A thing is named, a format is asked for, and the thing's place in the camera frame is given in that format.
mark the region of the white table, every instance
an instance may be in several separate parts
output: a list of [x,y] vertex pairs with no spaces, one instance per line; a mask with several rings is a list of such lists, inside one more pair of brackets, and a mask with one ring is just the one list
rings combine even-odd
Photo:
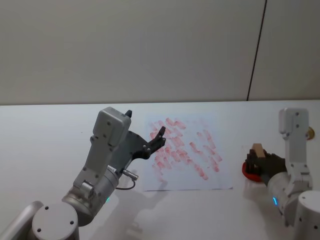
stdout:
[[146,136],[148,113],[206,113],[221,133],[233,189],[143,192],[145,160],[129,167],[140,175],[130,191],[116,190],[81,240],[280,240],[290,239],[267,189],[245,179],[241,166],[253,143],[284,157],[278,112],[308,108],[315,139],[307,162],[320,190],[320,101],[198,102],[0,107],[0,231],[30,202],[59,202],[85,163],[98,112],[112,106],[133,111],[130,129]]

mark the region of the blue indicator light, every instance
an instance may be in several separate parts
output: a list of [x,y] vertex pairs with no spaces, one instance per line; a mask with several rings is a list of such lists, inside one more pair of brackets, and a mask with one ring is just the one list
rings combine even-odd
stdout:
[[273,202],[274,202],[274,205],[278,206],[278,201],[275,197],[272,198],[273,199]]

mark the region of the white paper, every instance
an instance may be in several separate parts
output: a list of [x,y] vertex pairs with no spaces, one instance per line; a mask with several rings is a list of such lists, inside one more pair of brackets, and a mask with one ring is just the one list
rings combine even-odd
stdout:
[[149,140],[165,126],[166,143],[146,161],[144,191],[232,188],[227,160],[218,149],[213,119],[209,114],[147,117]]

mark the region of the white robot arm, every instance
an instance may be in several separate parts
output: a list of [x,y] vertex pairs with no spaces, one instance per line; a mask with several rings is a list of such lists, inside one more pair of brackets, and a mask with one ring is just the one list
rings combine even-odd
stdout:
[[122,175],[135,186],[138,176],[127,170],[134,159],[148,159],[165,145],[162,127],[150,142],[129,131],[132,112],[112,107],[99,112],[90,138],[85,165],[62,202],[27,206],[0,234],[0,240],[78,240],[79,227],[89,224],[108,197],[117,189]]
[[277,173],[267,184],[285,225],[294,228],[294,240],[320,239],[320,192],[312,190],[307,165],[308,127],[306,109],[285,108],[279,112],[287,172]]

